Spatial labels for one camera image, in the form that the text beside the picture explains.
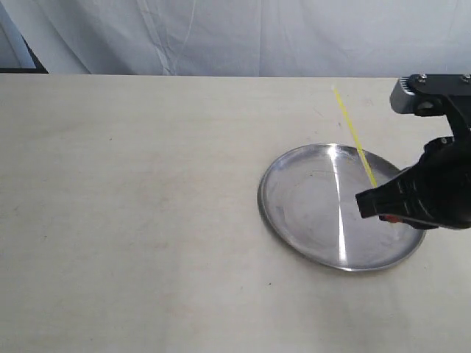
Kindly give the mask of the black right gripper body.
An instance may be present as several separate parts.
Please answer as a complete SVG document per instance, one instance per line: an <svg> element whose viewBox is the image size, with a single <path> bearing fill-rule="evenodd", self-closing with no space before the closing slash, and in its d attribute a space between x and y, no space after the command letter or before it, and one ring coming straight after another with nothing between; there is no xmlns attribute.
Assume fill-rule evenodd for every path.
<svg viewBox="0 0 471 353"><path fill-rule="evenodd" d="M424 145L419 175L425 186L420 200L429 219L415 229L470 228L470 138L440 137Z"/></svg>

